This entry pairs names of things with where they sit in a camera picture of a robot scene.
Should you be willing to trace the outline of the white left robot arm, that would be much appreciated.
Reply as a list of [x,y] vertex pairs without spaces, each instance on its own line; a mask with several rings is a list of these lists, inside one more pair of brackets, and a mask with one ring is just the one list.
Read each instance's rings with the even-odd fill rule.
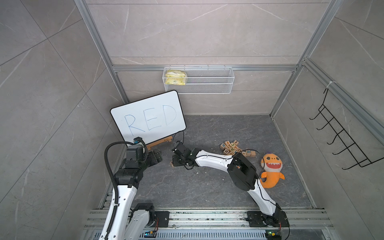
[[[116,173],[113,173],[108,153],[115,145],[127,145],[127,156]],[[154,205],[138,204],[132,209],[144,171],[162,161],[158,150],[149,151],[142,138],[134,141],[120,141],[109,144],[104,151],[104,160],[113,185],[113,197],[107,218],[99,237],[100,240],[137,240],[144,228],[154,227],[157,232],[160,220]]]

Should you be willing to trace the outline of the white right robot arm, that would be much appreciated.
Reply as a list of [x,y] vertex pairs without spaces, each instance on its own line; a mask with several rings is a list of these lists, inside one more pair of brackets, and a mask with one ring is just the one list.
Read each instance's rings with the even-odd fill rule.
[[188,170],[193,167],[209,167],[228,173],[234,185],[247,192],[259,206],[258,214],[266,226],[290,226],[286,213],[262,186],[261,175],[257,174],[256,167],[243,154],[225,156],[199,148],[190,150],[181,141],[177,141],[172,152],[175,167],[184,166]]

